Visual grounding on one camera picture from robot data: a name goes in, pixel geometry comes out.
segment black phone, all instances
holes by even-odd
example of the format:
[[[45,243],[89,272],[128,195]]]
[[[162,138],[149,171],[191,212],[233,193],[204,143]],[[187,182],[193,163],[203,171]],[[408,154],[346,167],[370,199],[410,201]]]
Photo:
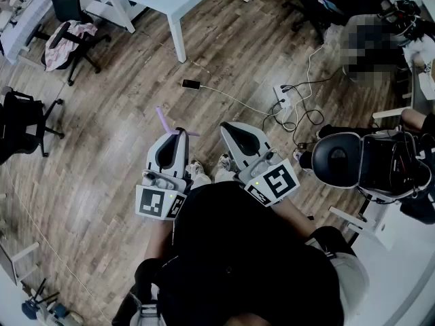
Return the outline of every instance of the black phone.
[[[184,79],[183,80],[183,87],[198,90],[200,86],[201,86],[201,83],[199,81],[192,81],[191,79]]]

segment pink and white cloth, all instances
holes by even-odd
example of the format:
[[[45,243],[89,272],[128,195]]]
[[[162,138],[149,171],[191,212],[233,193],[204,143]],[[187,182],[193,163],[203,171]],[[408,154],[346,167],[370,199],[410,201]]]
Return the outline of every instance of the pink and white cloth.
[[[82,38],[84,33],[88,33],[93,36],[97,32],[97,28],[92,23],[79,24],[79,22],[75,20],[70,20],[69,23],[71,23],[71,26],[68,28],[68,32],[78,36],[79,38]],[[46,43],[46,71],[59,68],[67,61],[69,54],[79,46],[78,43],[74,43],[62,38],[55,48],[52,50],[50,49],[50,45],[52,44],[57,33],[62,29],[63,25],[64,23],[62,23],[60,27],[56,29],[56,32]]]

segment purple stick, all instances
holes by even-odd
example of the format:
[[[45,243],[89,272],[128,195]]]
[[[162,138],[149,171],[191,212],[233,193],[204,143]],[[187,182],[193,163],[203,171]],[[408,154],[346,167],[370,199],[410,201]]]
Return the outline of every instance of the purple stick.
[[[166,133],[178,135],[179,130],[169,128],[168,123],[166,122],[166,119],[164,118],[164,115],[163,115],[163,112],[162,112],[162,109],[160,108],[160,106],[157,106],[156,110],[157,110],[158,117],[160,118],[160,121],[162,122],[163,128],[166,130]],[[200,136],[198,133],[195,133],[195,132],[187,132],[187,133],[188,133],[188,135],[192,135],[194,137]]]

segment black shirt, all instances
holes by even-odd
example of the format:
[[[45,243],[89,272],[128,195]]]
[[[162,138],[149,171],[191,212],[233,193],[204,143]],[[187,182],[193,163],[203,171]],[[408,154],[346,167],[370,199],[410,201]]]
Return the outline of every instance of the black shirt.
[[[331,252],[353,251],[334,228],[313,235]],[[308,247],[272,209],[235,182],[193,190],[177,217],[173,258],[144,261],[132,292],[143,304],[159,288],[168,326],[222,326],[250,312],[272,325],[342,325],[338,278],[329,259]],[[136,306],[126,297],[113,325],[129,325]]]

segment black office chair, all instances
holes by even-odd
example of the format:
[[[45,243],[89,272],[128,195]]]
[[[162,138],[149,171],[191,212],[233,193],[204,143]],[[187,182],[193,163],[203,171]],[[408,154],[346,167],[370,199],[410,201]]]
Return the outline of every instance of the black office chair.
[[[310,21],[317,31],[320,43],[324,43],[322,29],[331,24],[346,25],[352,16],[359,14],[380,14],[383,12],[381,3],[389,0],[300,0],[303,7],[289,1],[283,7],[292,7],[303,14],[302,19],[292,25],[292,31],[298,31],[306,22]]]
[[[82,58],[85,58],[95,68],[95,73],[100,73],[101,68],[98,66],[98,64],[96,64],[89,58],[87,52],[89,51],[90,48],[95,47],[96,44],[100,43],[103,40],[105,40],[106,42],[110,42],[111,37],[109,35],[104,35],[101,37],[93,37],[88,33],[84,33],[83,38],[79,38],[69,33],[68,32],[68,28],[70,27],[70,23],[68,23],[69,20],[77,20],[78,22],[85,24],[85,23],[92,23],[93,22],[92,18],[82,11],[80,7],[80,0],[52,0],[52,2],[53,2],[54,13],[56,14],[57,19],[65,23],[62,29],[58,32],[56,38],[53,40],[52,44],[50,45],[50,49],[55,48],[62,38],[72,41],[74,43],[78,43],[79,45],[74,51],[72,51],[69,54],[67,61],[57,68],[59,70],[67,69],[69,65],[72,64],[68,76],[68,85],[72,86],[74,84],[74,81],[71,78],[73,77],[73,73],[75,68],[77,67],[78,62]],[[40,24],[38,24],[33,29],[33,32],[26,40],[26,44],[28,45],[31,42],[32,38],[34,37],[38,37],[44,40],[49,40],[50,38],[49,35],[41,32]],[[41,57],[41,62],[42,64],[46,65],[45,52]]]
[[[36,313],[39,310],[39,305],[41,303],[47,302],[47,305],[50,305],[52,302],[55,302],[57,300],[57,295],[59,292],[56,292],[40,301],[37,301],[36,299],[38,296],[42,295],[44,292],[44,285],[46,283],[47,279],[44,279],[42,281],[42,284],[40,284],[38,290],[36,291],[35,296],[33,296],[31,299],[25,301],[23,304],[21,304],[21,311],[24,315],[26,315],[30,320],[36,320]]]
[[[38,146],[41,147],[43,157],[48,157],[44,150],[44,134],[50,132],[63,139],[65,135],[46,127],[48,116],[55,105],[62,105],[63,100],[54,101],[46,113],[43,113],[44,104],[35,101],[32,96],[15,92],[10,87],[4,87],[0,93],[4,96],[3,106],[0,105],[0,164],[6,162],[15,153],[33,153]],[[36,125],[36,134],[26,133],[28,126]]]

